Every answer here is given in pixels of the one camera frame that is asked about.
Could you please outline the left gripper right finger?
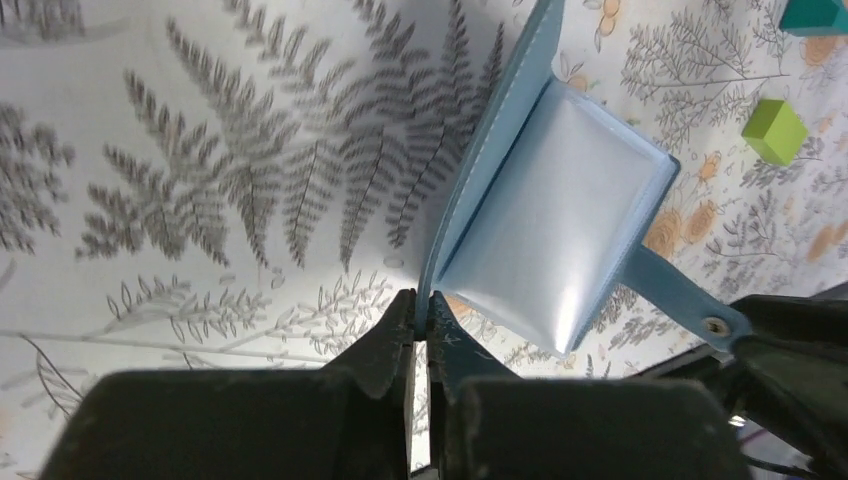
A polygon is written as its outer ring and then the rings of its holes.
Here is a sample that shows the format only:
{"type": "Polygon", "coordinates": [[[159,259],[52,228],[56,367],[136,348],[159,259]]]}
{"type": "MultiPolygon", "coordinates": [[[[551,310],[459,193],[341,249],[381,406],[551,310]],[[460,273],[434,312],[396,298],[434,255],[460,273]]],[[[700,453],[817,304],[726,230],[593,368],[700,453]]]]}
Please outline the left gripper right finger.
{"type": "Polygon", "coordinates": [[[747,479],[698,383],[525,379],[428,302],[431,464],[443,479],[747,479]]]}

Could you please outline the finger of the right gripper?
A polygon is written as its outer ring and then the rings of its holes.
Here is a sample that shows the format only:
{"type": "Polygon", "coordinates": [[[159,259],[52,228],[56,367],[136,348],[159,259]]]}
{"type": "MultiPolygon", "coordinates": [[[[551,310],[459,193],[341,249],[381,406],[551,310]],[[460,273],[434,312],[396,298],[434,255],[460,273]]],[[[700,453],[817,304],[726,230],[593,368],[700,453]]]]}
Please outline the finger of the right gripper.
{"type": "Polygon", "coordinates": [[[731,306],[752,330],[732,351],[752,382],[745,413],[808,455],[816,476],[846,476],[846,300],[749,295],[731,306]]]}

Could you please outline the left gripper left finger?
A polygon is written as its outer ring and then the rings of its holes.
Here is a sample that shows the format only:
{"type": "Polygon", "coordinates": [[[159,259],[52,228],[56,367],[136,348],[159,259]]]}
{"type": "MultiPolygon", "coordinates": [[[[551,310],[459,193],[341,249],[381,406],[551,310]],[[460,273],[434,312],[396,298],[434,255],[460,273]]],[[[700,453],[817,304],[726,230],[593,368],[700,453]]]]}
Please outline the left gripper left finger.
{"type": "Polygon", "coordinates": [[[317,369],[137,370],[84,397],[44,479],[406,479],[416,294],[317,369]]]}

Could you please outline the blue card holder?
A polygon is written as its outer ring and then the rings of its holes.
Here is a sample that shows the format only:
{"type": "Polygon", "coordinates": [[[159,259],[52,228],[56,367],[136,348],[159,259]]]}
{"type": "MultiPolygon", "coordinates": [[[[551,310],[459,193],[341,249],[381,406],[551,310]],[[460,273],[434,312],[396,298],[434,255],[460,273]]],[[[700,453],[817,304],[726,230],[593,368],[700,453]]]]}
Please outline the blue card holder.
{"type": "Polygon", "coordinates": [[[642,243],[678,160],[552,70],[564,5],[538,2],[468,144],[419,278],[559,356],[625,285],[727,351],[748,318],[642,243]]]}

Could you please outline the lime green block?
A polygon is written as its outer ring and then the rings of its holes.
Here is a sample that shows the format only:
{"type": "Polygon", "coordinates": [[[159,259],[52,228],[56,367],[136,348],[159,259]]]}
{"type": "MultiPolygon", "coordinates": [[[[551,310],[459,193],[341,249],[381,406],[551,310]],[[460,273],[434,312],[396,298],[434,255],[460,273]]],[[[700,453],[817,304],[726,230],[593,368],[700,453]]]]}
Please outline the lime green block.
{"type": "Polygon", "coordinates": [[[808,129],[785,100],[762,99],[741,137],[768,164],[788,166],[800,151],[808,129]]]}

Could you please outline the floral table mat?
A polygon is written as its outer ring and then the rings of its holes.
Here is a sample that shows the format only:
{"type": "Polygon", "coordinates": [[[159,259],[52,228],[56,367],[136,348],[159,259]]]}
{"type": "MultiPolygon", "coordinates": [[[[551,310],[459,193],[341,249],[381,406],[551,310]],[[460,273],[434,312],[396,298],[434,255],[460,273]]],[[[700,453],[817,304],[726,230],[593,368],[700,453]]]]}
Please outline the floral table mat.
{"type": "MultiPolygon", "coordinates": [[[[531,1],[5,1],[1,475],[130,369],[320,367],[417,285],[531,1]]],[[[847,278],[847,39],[568,1],[555,77],[675,155],[644,244],[724,301],[847,278]],[[741,137],[762,99],[791,164],[741,137]]]]}

